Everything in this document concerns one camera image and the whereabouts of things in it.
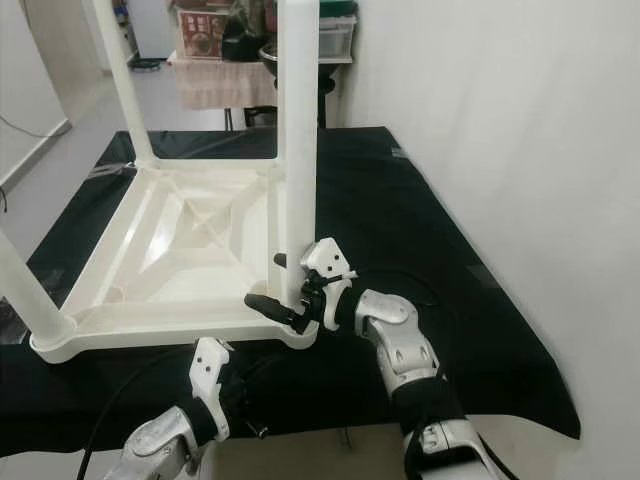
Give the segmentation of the white plastic table leg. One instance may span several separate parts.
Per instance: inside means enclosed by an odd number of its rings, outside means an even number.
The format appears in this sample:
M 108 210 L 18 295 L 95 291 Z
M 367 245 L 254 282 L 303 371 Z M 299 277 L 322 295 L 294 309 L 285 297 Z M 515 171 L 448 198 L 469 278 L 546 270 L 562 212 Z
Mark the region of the white plastic table leg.
M 301 260 L 315 242 L 319 0 L 278 1 L 279 154 L 285 165 L 285 305 L 301 306 Z
M 54 349 L 74 333 L 73 321 L 52 302 L 17 247 L 0 233 L 0 291 L 31 333 L 37 349 Z
M 137 99 L 131 69 L 128 67 L 129 56 L 125 50 L 127 41 L 124 40 L 119 24 L 116 22 L 113 0 L 90 1 L 99 33 L 104 41 L 104 50 L 108 56 L 111 77 L 113 77 L 116 95 L 122 108 L 125 127 L 131 137 L 134 164 L 138 168 L 151 168 L 156 163 L 157 157 L 152 150 L 152 143 L 145 128 L 145 119 Z

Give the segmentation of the white plastic table top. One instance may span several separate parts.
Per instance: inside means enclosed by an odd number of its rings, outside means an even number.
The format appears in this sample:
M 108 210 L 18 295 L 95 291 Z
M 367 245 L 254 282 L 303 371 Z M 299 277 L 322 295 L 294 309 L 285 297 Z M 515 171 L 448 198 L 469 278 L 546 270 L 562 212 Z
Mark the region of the white plastic table top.
M 274 253 L 285 253 L 285 224 L 283 160 L 137 166 L 67 297 L 52 300 L 73 321 L 72 338 L 37 349 L 28 329 L 29 347 L 50 364 L 90 349 L 175 346 L 200 337 L 308 348 L 320 325 L 294 332 L 244 305 L 255 293 L 287 306 L 285 269 L 273 262 Z

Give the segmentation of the black wooden stool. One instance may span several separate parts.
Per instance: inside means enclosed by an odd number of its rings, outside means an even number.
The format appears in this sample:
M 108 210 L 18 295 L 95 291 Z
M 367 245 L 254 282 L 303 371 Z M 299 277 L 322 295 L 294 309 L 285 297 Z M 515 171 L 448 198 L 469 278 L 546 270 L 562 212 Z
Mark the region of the black wooden stool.
M 337 88 L 337 82 L 332 76 L 317 78 L 317 128 L 328 128 L 328 114 L 326 114 L 326 97 Z M 274 127 L 278 116 L 276 106 L 259 106 L 259 108 L 244 109 L 244 127 L 248 129 L 259 127 Z

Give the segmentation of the beige cloth covered table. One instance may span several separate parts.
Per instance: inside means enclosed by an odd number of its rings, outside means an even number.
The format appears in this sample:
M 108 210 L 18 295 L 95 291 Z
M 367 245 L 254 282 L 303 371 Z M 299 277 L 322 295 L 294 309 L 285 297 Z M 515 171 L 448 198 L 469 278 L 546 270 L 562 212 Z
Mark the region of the beige cloth covered table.
M 275 108 L 275 77 L 261 61 L 183 58 L 172 52 L 179 104 L 187 110 Z

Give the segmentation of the clear plastic wrap piece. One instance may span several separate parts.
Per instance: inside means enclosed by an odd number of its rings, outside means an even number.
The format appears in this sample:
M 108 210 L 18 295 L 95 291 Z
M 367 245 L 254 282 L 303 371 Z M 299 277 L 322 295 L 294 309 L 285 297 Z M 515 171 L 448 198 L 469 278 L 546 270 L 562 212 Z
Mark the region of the clear plastic wrap piece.
M 137 169 L 137 166 L 133 163 L 115 163 L 115 164 L 105 164 L 105 165 L 97 165 L 95 168 L 90 170 L 86 179 L 95 179 L 100 177 L 115 177 L 115 175 L 124 175 L 129 172 L 134 172 Z

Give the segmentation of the black bag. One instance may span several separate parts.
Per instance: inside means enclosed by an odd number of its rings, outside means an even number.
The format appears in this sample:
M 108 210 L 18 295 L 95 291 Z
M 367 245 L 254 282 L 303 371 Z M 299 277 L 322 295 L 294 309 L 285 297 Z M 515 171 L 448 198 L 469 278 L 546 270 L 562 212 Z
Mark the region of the black bag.
M 259 51 L 275 37 L 275 0 L 233 0 L 221 35 L 221 59 L 259 61 Z

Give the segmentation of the clear container green lid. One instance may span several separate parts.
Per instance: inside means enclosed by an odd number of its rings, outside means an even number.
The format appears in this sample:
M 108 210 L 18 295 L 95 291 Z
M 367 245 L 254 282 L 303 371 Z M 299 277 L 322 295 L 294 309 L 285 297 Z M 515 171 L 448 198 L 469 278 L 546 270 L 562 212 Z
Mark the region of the clear container green lid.
M 319 0 L 317 55 L 325 63 L 351 63 L 358 0 Z

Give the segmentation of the clear crinkled tape patch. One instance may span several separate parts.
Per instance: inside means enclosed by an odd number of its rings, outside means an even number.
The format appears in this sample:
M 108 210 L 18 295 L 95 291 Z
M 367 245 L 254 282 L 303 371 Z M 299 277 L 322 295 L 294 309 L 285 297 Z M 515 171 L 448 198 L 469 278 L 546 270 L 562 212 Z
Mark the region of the clear crinkled tape patch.
M 0 344 L 1 346 L 15 346 L 23 342 L 28 333 L 26 324 L 10 305 L 8 298 L 0 298 Z

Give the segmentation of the white standing appliance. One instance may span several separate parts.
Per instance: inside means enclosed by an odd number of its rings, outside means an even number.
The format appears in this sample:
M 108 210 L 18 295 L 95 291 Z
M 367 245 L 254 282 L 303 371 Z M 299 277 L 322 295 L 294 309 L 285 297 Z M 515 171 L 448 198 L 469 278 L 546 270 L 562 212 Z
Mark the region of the white standing appliance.
M 128 9 L 141 58 L 164 59 L 177 50 L 172 0 L 129 0 Z

